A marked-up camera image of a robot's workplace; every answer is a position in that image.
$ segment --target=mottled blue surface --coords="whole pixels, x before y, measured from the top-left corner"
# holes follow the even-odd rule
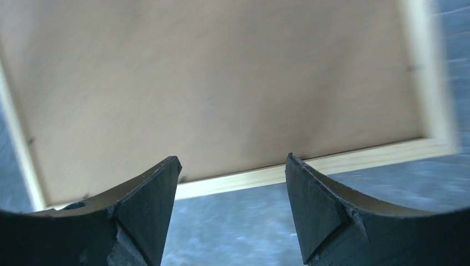
[[[439,0],[462,154],[333,175],[385,201],[431,211],[470,205],[470,0]],[[0,120],[0,208],[29,211]],[[175,202],[164,266],[302,265],[285,184]]]

